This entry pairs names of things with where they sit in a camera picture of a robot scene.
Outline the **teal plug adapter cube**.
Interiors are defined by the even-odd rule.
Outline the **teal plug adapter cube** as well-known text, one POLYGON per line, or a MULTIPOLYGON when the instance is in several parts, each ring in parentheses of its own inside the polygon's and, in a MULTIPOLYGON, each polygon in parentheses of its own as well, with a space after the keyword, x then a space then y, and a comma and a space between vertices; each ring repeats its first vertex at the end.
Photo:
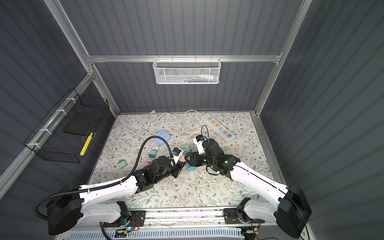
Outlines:
POLYGON ((152 159, 156 158, 157 150, 150 150, 148 156, 149 158, 152 158, 152 159))

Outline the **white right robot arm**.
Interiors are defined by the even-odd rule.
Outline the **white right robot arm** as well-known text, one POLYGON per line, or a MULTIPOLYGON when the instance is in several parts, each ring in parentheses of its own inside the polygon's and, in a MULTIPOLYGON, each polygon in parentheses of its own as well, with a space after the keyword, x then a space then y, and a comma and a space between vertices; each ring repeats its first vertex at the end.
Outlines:
POLYGON ((242 223, 257 219, 277 224, 292 238, 299 239, 307 229, 312 209, 303 190, 288 187, 257 173, 239 158, 225 154, 214 139, 202 135, 194 138, 197 152, 192 152, 187 162, 192 167, 205 166, 213 175, 221 175, 239 182, 267 200, 269 206, 261 207, 250 198, 244 198, 237 206, 237 216, 242 223))

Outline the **yellow marker in basket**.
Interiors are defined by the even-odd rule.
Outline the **yellow marker in basket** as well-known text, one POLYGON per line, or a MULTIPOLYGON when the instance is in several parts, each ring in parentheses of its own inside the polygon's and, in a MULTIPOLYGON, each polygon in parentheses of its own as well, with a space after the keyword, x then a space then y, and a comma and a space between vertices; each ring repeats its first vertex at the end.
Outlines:
POLYGON ((81 149, 81 152, 80 152, 80 156, 84 156, 87 152, 87 149, 92 141, 92 138, 94 136, 94 133, 90 133, 90 135, 87 137, 85 143, 84 143, 84 146, 83 148, 81 149))

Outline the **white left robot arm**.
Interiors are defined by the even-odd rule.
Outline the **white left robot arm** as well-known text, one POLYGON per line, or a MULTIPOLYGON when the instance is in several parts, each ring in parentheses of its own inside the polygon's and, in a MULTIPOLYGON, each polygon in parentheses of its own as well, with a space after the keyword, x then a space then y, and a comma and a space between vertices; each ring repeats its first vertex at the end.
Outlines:
POLYGON ((102 223, 105 227, 132 223, 129 208, 123 201, 111 205, 103 203, 150 190, 169 176, 177 178, 185 164, 183 156, 174 156, 173 159, 161 156, 149 166, 119 180, 96 185, 66 184, 47 200, 49 235, 59 235, 85 223, 102 223))

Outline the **green plug adapter cube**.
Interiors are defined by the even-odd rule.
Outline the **green plug adapter cube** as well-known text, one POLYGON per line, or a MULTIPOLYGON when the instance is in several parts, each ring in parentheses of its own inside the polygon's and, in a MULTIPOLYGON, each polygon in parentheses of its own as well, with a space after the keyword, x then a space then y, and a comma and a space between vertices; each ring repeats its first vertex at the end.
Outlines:
POLYGON ((191 148, 190 148, 189 145, 185 145, 184 149, 185 149, 186 153, 190 153, 191 152, 191 148))
POLYGON ((125 169, 125 168, 127 167, 127 163, 126 163, 126 161, 125 161, 125 160, 120 160, 120 161, 118 162, 118 167, 119 167, 120 169, 125 169))

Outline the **long white power strip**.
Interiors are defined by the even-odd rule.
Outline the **long white power strip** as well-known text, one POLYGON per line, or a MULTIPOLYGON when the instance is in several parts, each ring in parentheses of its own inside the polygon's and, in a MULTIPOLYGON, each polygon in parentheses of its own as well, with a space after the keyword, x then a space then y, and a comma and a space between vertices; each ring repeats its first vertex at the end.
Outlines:
POLYGON ((223 126, 215 117, 211 114, 205 114, 201 119, 212 129, 216 134, 218 134, 224 141, 227 143, 234 140, 235 136, 230 132, 225 126, 223 126))

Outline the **light blue round power strip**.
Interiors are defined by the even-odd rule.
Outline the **light blue round power strip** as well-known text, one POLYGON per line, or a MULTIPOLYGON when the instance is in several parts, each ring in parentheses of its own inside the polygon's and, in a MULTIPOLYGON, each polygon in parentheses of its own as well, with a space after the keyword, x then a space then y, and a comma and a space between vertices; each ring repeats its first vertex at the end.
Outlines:
MULTIPOLYGON (((159 131, 158 133, 156 133, 156 136, 164 139, 167 143, 171 140, 171 135, 166 130, 159 131)), ((158 138, 156 138, 155 140, 159 146, 165 145, 165 142, 163 140, 158 138)))

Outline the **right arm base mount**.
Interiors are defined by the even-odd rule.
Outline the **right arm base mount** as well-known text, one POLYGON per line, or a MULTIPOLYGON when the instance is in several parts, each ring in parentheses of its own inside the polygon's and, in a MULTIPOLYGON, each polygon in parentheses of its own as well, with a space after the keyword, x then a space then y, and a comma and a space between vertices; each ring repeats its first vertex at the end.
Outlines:
POLYGON ((236 208, 223 209, 223 216, 227 225, 265 223, 265 220, 249 218, 242 210, 237 210, 236 208))

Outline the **teal blue power strip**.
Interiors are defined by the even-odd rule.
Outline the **teal blue power strip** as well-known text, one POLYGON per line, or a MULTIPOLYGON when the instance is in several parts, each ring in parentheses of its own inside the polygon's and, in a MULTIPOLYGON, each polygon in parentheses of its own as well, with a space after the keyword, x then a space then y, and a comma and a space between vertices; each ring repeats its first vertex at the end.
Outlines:
POLYGON ((191 166, 190 164, 186 163, 187 171, 192 172, 195 170, 195 167, 191 166))

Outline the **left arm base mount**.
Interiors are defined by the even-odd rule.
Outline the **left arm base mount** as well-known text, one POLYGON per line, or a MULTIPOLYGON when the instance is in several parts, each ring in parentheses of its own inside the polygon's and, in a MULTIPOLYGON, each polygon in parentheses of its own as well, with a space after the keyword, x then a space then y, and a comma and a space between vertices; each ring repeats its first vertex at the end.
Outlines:
POLYGON ((103 223, 103 227, 143 227, 146 219, 146 213, 146 211, 130 211, 128 215, 123 214, 113 223, 103 223))

